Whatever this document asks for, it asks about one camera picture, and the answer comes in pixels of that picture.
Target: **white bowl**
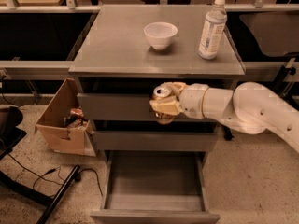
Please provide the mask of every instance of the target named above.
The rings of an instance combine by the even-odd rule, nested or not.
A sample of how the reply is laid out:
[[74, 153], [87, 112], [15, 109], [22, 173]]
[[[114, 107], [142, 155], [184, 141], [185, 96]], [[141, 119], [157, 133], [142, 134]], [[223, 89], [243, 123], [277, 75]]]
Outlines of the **white bowl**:
[[157, 50], [166, 49], [178, 32], [178, 28], [167, 22], [154, 22], [144, 28], [149, 43]]

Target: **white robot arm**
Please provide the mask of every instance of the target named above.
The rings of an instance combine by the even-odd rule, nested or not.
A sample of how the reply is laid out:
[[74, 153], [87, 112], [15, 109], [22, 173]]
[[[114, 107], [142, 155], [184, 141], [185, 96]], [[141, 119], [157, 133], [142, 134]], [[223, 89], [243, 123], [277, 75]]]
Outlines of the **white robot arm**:
[[242, 133], [267, 129], [299, 153], [299, 112], [258, 83], [246, 82], [232, 91], [168, 82], [154, 90], [150, 105], [162, 124], [184, 113], [192, 119], [214, 119]]

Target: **cardboard box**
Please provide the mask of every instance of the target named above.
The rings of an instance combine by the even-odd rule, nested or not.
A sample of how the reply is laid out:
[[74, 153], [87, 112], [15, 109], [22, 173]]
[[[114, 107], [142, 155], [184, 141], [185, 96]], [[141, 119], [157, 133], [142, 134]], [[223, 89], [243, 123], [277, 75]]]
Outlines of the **cardboard box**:
[[79, 107], [77, 94], [78, 89], [74, 80], [66, 79], [38, 120], [36, 127], [48, 146], [57, 152], [95, 156], [89, 122], [83, 129], [64, 128], [64, 117], [68, 116], [71, 108]]

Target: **white bottle cap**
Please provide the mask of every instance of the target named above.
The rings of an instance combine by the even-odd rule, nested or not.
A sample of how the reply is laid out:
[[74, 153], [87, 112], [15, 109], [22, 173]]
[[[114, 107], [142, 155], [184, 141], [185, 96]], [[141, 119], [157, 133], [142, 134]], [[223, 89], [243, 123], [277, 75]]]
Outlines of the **white bottle cap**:
[[215, 0], [215, 4], [217, 4], [217, 5], [224, 5], [225, 4], [225, 0]]

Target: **floor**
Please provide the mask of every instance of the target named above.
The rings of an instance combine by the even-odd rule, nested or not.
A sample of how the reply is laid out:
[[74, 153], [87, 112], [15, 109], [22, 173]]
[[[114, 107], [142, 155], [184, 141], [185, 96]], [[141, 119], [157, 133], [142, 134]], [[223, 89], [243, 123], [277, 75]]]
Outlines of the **floor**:
[[[26, 168], [43, 175], [58, 168], [48, 179], [61, 182], [74, 165], [93, 168], [105, 182], [106, 166], [99, 157], [53, 152], [35, 124], [47, 105], [21, 107], [24, 120], [19, 128], [27, 135], [11, 156]], [[299, 223], [299, 154], [280, 138], [265, 132], [260, 135], [233, 133], [225, 141], [222, 133], [204, 167], [210, 213], [219, 214], [219, 224], [297, 224]], [[9, 156], [0, 162], [0, 170], [13, 180], [32, 187], [37, 177], [21, 168]], [[38, 180], [35, 188], [52, 195], [55, 183]], [[98, 210], [101, 194], [93, 172], [82, 173], [66, 192], [47, 223], [95, 223], [90, 217]], [[0, 186], [0, 223], [36, 223], [44, 207]]]

